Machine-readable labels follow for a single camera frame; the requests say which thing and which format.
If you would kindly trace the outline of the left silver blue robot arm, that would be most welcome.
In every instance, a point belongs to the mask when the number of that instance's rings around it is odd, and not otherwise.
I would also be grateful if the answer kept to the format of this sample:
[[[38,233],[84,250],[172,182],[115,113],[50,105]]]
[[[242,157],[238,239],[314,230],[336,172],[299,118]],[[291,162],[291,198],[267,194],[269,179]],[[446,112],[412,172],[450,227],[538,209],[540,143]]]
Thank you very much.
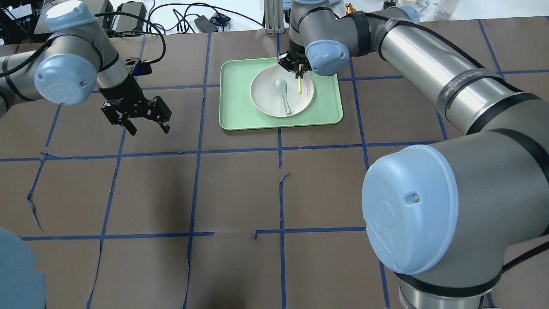
[[[53,6],[45,21],[52,35],[39,49],[1,58],[2,115],[16,104],[40,99],[81,104],[97,88],[106,100],[101,110],[112,125],[135,135],[131,119],[145,118],[170,131],[170,108],[159,96],[147,99],[135,79],[151,73],[151,61],[122,57],[84,2]]]

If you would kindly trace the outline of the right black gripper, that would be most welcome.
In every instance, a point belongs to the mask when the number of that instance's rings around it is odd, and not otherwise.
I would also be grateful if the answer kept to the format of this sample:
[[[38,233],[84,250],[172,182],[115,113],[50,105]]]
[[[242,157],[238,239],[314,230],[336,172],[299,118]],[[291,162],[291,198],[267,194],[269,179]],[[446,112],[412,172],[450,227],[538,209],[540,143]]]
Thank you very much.
[[[296,79],[303,79],[304,74],[311,70],[311,65],[304,54],[293,53],[290,50],[278,54],[277,63],[287,72],[294,73]]]

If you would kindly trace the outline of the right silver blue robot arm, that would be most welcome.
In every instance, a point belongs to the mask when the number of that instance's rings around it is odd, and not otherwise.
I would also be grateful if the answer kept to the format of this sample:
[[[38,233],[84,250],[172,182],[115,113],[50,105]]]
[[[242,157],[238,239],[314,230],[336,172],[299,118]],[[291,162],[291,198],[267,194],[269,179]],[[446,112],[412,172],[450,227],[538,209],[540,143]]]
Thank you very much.
[[[427,23],[522,90],[548,99],[548,17]],[[365,231],[359,187],[367,167],[412,143],[462,136],[396,71],[377,56],[353,59],[341,83],[349,129],[307,127],[297,146],[355,144],[365,147],[290,149],[282,153],[286,309],[400,309],[398,278],[378,259]],[[486,304],[501,309],[548,308],[548,253],[503,275]]]

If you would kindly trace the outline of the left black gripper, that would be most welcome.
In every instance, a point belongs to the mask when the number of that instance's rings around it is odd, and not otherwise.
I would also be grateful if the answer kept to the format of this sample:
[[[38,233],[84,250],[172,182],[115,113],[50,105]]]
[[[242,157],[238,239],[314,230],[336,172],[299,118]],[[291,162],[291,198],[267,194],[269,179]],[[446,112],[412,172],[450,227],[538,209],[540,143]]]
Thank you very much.
[[[112,88],[100,88],[106,99],[101,110],[112,125],[120,125],[134,136],[137,128],[129,118],[145,118],[159,124],[163,133],[169,133],[172,111],[161,98],[145,98],[137,80],[126,79]]]

